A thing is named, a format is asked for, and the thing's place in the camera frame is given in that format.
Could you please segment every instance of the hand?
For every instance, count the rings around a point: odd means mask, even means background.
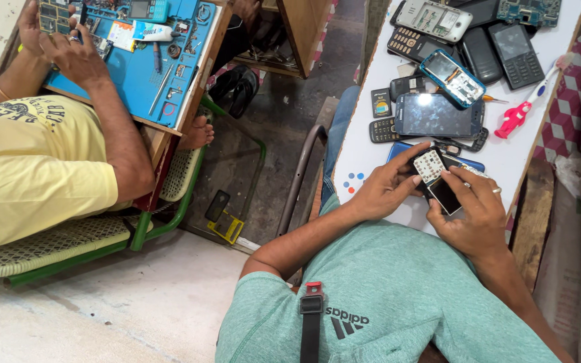
[[[73,15],[75,12],[76,7],[69,5],[69,16]],[[76,27],[75,18],[69,18],[69,25],[71,26],[71,29]],[[27,49],[36,57],[42,57],[44,61],[49,62],[50,60],[46,59],[44,51],[39,45],[39,35],[41,34],[41,31],[39,30],[39,15],[37,14],[36,0],[28,3],[28,6],[22,11],[17,26],[20,28],[20,39],[21,44],[24,45],[24,49]]]
[[[442,172],[441,177],[463,206],[465,219],[447,221],[441,214],[441,205],[430,199],[427,220],[440,238],[463,252],[472,263],[508,252],[504,236],[507,222],[504,205],[501,195],[493,192],[498,188],[496,182],[457,167]]]
[[[411,194],[423,196],[415,190],[423,180],[420,175],[408,176],[410,158],[427,149],[429,142],[420,143],[396,155],[388,163],[373,170],[356,195],[345,203],[359,221],[383,219],[389,216]]]
[[[86,27],[78,24],[76,28],[82,34],[84,44],[76,40],[69,41],[66,36],[59,33],[52,35],[54,44],[47,34],[40,34],[39,44],[46,56],[57,64],[64,77],[82,87],[90,95],[100,85],[112,84],[111,78],[107,65],[95,50],[93,39]],[[71,36],[77,36],[77,31],[72,30]]]
[[[259,1],[253,0],[234,0],[232,3],[232,13],[243,20],[248,31],[257,17],[260,4]]]

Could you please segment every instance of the green metal chair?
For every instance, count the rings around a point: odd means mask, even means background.
[[[209,99],[203,103],[218,109]],[[199,106],[211,122],[214,112]],[[140,217],[110,217],[70,220],[18,241],[0,246],[0,278],[12,288],[56,274],[77,264],[107,256],[129,247],[140,251],[143,243],[172,231],[183,220],[192,197],[203,155],[207,146],[193,151],[178,151],[172,156],[170,169],[160,197],[168,202],[180,200],[174,218],[164,226],[153,228],[151,212]],[[135,229],[130,240],[130,229]]]

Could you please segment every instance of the phone battery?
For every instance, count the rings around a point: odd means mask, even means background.
[[[391,116],[389,88],[371,91],[371,107],[375,118]]]

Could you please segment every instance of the blue phone frame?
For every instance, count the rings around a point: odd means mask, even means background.
[[[487,88],[485,87],[485,85],[483,83],[481,83],[481,81],[479,81],[476,77],[474,77],[472,75],[472,73],[470,73],[469,70],[467,70],[459,62],[457,62],[454,58],[452,58],[452,56],[449,55],[446,51],[444,51],[442,49],[436,49],[434,52],[432,52],[432,54],[428,55],[427,58],[425,58],[425,60],[423,62],[420,63],[419,69],[421,70],[421,72],[423,72],[425,75],[427,75],[427,77],[430,77],[439,87],[444,89],[448,93],[448,95],[450,95],[456,101],[456,103],[458,103],[459,105],[461,105],[461,107],[466,109],[466,108],[472,106],[474,103],[476,103],[476,101],[474,101],[472,103],[464,103],[463,101],[461,101],[461,99],[456,97],[456,95],[454,95],[452,92],[450,92],[450,90],[448,89],[448,87],[445,83],[441,82],[436,76],[433,76],[430,71],[425,69],[425,62],[429,61],[429,59],[432,58],[433,56],[435,56],[437,53],[442,53],[446,57],[448,57],[448,59],[450,61],[452,61],[454,64],[456,64],[457,67],[461,68],[461,70],[463,72],[465,72],[465,74],[468,77],[470,77],[473,81],[475,81],[478,85],[480,85],[483,88],[483,94],[484,95],[486,94]]]
[[[391,151],[389,152],[389,156],[387,157],[387,162],[389,162],[396,155],[402,153],[403,151],[409,149],[412,146],[414,146],[414,145],[403,143],[403,142],[394,142],[394,144],[391,147]],[[459,158],[458,156],[455,156],[454,158],[457,159],[458,161],[461,161],[463,163],[468,164],[469,166],[479,170],[480,172],[486,172],[486,166],[481,164],[478,161],[463,159],[463,158]]]

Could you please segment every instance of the blue silicone repair mat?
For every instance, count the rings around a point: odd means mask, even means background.
[[[175,37],[173,41],[159,42],[161,49],[160,73],[154,69],[152,42],[148,42],[144,49],[134,47],[133,52],[114,47],[105,62],[111,80],[116,84],[120,99],[125,103],[130,114],[174,128],[190,84],[194,77],[199,76],[199,56],[207,40],[216,7],[210,3],[197,3],[197,0],[168,0],[168,2],[170,4],[168,23],[171,23],[169,20],[174,20],[174,24],[169,26],[174,29],[176,22],[183,21],[188,27],[182,36]],[[132,23],[132,21],[126,20],[126,13],[125,6],[120,6],[117,12],[92,6],[86,9],[87,17],[93,20],[101,19],[94,34],[103,38],[108,37],[114,21]],[[182,49],[181,54],[176,59],[167,55],[167,47],[172,43],[177,44]],[[172,71],[156,102],[154,111],[150,115],[149,110],[170,66]],[[89,99],[82,88],[59,72],[49,73],[46,84]]]

